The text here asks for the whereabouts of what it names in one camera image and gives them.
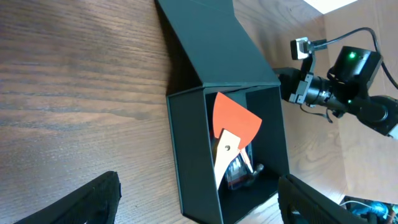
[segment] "dark green box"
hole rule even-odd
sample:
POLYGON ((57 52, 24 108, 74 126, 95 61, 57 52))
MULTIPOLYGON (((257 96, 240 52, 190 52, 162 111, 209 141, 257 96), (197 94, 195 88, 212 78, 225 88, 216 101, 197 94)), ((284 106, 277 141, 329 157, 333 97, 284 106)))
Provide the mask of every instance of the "dark green box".
POLYGON ((236 223, 289 173, 280 82, 235 18, 232 0, 158 3, 193 67, 167 96, 182 213, 200 223, 236 223), (262 119, 249 147, 265 169, 250 188, 216 189, 210 129, 219 91, 262 119))

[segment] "wood grain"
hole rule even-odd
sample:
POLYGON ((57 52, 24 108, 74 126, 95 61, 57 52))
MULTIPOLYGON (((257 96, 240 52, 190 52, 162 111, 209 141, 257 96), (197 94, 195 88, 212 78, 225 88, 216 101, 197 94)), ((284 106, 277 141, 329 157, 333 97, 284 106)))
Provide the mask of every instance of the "wood grain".
MULTIPOLYGON (((375 30, 384 61, 395 80, 398 79, 398 60, 395 40, 398 37, 394 10, 397 1, 357 1, 325 16, 328 39, 343 35, 359 27, 375 30)), ((330 63, 334 64, 342 48, 348 45, 374 50, 371 35, 360 32, 329 47, 330 63)), ((398 98, 382 69, 377 73, 369 94, 398 98)), ((398 172, 397 141, 378 134, 361 124, 355 116, 345 115, 339 120, 343 149, 347 194, 388 203, 398 203, 398 181, 391 178, 398 172)))
MULTIPOLYGON (((165 93, 181 66, 154 1, 4 0, 0 7, 0 223, 44 208, 107 170, 116 223, 182 217, 165 93)), ((298 66, 289 41, 324 37, 301 0, 235 0, 272 66, 298 66)), ((320 55, 319 71, 329 67, 320 55)), ((344 191, 336 126, 284 104, 291 171, 331 198, 344 191)), ((243 223, 280 222, 276 196, 243 223)))

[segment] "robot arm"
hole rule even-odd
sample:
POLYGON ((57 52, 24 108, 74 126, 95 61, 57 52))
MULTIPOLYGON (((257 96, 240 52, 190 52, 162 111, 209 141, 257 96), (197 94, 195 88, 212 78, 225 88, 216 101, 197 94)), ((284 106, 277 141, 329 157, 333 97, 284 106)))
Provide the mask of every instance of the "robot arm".
MULTIPOLYGON (((324 106, 337 118, 345 113, 355 115, 364 125, 382 135, 398 139, 398 101, 389 96, 369 96, 368 90, 382 65, 382 56, 374 39, 376 52, 356 47, 343 47, 337 61, 328 71, 328 79, 313 74, 315 51, 325 49, 326 42, 310 42, 306 37, 291 42, 292 58, 303 59, 302 68, 275 69, 281 81, 282 98, 295 104, 324 106)), ((388 71, 386 74, 396 84, 388 71)))

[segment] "blue object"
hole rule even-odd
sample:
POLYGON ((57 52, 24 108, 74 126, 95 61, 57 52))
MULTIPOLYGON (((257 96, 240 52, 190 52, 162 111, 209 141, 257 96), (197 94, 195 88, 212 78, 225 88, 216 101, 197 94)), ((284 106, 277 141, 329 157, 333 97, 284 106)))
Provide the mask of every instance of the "blue object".
POLYGON ((352 211, 352 213, 355 215, 365 215, 368 212, 371 212, 371 213, 375 213, 378 217, 387 219, 388 208, 386 205, 384 205, 381 202, 371 202, 369 204, 369 207, 365 207, 364 205, 358 205, 356 207, 360 207, 360 208, 355 208, 352 211))

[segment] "black cable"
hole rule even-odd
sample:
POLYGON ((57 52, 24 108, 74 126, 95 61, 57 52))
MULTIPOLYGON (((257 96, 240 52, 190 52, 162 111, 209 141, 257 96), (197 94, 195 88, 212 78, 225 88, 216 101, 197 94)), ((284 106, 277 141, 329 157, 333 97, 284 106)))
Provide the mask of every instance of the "black cable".
MULTIPOLYGON (((353 30, 353 31, 351 31, 351 32, 349 32, 349 33, 347 33, 347 34, 342 35, 341 37, 337 37, 337 38, 335 38, 335 39, 333 39, 333 40, 326 41, 326 42, 323 43, 323 44, 316 45, 315 48, 324 47, 324 46, 326 46, 326 45, 333 44, 333 43, 335 43, 335 42, 337 42, 337 41, 339 41, 339 40, 341 40, 341 39, 344 39, 344 38, 346 38, 346 37, 348 37, 348 36, 350 36, 350 35, 352 35, 352 34, 355 34, 356 32, 359 32, 359 31, 368 31, 369 33, 371 33, 372 39, 373 39, 373 44, 374 44, 374 49, 375 49, 379 54, 381 54, 381 51, 380 51, 380 48, 379 48, 379 44, 378 44, 378 41, 377 41, 376 33, 374 32, 374 30, 372 30, 371 28, 368 28, 368 27, 362 27, 362 28, 353 30)), ((386 64, 385 64, 384 62, 381 63, 381 67, 383 68, 384 73, 386 74, 386 76, 387 76, 387 78, 390 80, 390 82, 393 84, 393 86, 394 86, 396 89, 398 89, 398 83, 393 79, 393 77, 391 76, 391 74, 390 74, 390 72, 388 71, 388 69, 387 69, 387 67, 386 67, 386 64)))
POLYGON ((308 113, 308 114, 312 114, 312 115, 317 115, 317 116, 321 116, 322 118, 326 118, 328 121, 329 121, 329 123, 333 123, 333 121, 330 119, 330 117, 329 117, 329 114, 328 114, 328 108, 326 108, 326 113, 325 114, 322 114, 322 113, 312 113, 312 112, 309 112, 309 111, 306 111, 304 108, 303 108, 303 104, 301 104, 300 105, 300 109, 302 110, 302 111, 304 111, 304 112, 306 112, 306 113, 308 113))
POLYGON ((390 80, 390 82, 395 86, 396 89, 398 89, 398 84, 396 81, 392 78, 390 72, 388 71, 386 64, 384 62, 381 62, 381 67, 384 70, 384 73, 386 74, 387 78, 390 80))

